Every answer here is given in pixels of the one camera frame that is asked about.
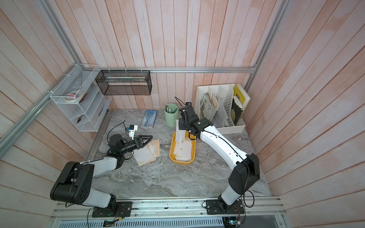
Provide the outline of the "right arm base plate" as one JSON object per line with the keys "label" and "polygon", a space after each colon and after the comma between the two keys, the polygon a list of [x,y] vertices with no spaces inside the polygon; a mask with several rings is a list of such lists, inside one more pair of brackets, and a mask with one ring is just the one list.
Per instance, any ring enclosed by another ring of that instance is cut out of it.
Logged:
{"label": "right arm base plate", "polygon": [[219,199],[209,199],[205,201],[205,205],[208,215],[245,214],[241,199],[236,200],[232,205],[226,205]]}

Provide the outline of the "yellow plastic storage box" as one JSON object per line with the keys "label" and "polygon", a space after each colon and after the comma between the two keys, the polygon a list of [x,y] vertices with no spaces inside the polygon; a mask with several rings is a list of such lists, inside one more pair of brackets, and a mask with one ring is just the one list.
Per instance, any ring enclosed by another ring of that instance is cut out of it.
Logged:
{"label": "yellow plastic storage box", "polygon": [[189,135],[188,132],[185,132],[185,139],[189,139],[192,141],[192,150],[191,150],[191,155],[192,155],[192,160],[191,161],[177,161],[175,159],[175,155],[174,155],[174,149],[175,149],[175,145],[176,145],[176,141],[175,141],[175,132],[173,134],[173,138],[172,138],[172,143],[171,143],[171,148],[170,148],[170,153],[169,153],[169,156],[170,156],[170,159],[176,163],[176,164],[181,164],[181,165],[189,165],[191,164],[194,159],[195,159],[195,150],[196,150],[196,137],[193,136],[193,135]]}

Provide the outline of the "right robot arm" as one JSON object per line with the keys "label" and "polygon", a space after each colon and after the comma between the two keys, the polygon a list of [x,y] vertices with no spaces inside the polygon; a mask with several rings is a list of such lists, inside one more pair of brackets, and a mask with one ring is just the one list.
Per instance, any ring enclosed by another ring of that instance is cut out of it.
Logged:
{"label": "right robot arm", "polygon": [[255,154],[247,154],[234,146],[208,119],[200,119],[192,103],[185,103],[179,112],[179,129],[211,146],[232,169],[229,185],[218,197],[218,206],[227,211],[260,179],[259,159]]}

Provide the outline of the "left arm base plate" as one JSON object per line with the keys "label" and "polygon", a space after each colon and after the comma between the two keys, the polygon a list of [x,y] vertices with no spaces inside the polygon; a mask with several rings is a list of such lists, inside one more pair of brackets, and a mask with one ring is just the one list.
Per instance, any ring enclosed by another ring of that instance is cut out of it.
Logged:
{"label": "left arm base plate", "polygon": [[131,201],[112,202],[111,205],[106,208],[94,207],[92,217],[93,218],[104,218],[104,217],[130,217],[132,209]]}

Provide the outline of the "pink lined paper sheet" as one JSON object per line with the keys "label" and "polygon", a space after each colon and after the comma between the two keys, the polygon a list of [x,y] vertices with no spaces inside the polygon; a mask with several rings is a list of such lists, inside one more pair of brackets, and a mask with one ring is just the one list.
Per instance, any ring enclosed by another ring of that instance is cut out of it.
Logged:
{"label": "pink lined paper sheet", "polygon": [[160,157],[160,140],[155,139],[152,141],[152,143],[154,145],[154,151],[155,151],[156,157]]}

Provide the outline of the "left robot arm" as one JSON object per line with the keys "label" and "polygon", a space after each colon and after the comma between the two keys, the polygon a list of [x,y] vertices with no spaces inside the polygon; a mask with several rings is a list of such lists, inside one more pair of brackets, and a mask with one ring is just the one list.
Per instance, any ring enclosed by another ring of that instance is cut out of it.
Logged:
{"label": "left robot arm", "polygon": [[50,198],[54,201],[107,208],[112,205],[112,195],[92,188],[93,177],[118,169],[125,161],[125,154],[144,148],[153,136],[140,135],[128,141],[120,134],[111,136],[107,156],[86,162],[70,161],[63,168]]}

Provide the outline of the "white yellow-pattern paper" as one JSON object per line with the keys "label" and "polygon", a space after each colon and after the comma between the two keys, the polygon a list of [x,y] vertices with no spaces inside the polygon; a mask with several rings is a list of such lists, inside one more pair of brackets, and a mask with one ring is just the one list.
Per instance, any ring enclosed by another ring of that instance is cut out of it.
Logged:
{"label": "white yellow-pattern paper", "polygon": [[176,132],[175,132],[175,141],[177,143],[182,143],[185,139],[185,130],[179,129],[179,120],[176,120]]}
{"label": "white yellow-pattern paper", "polygon": [[154,147],[154,143],[150,142],[147,145],[148,150],[150,151],[151,155],[153,156],[154,160],[156,159],[156,152],[155,152],[155,147]]}
{"label": "white yellow-pattern paper", "polygon": [[147,146],[145,146],[144,148],[140,148],[138,150],[135,150],[133,157],[136,161],[143,161],[144,162],[146,160],[149,160],[153,156],[151,155],[151,153],[148,150]]}

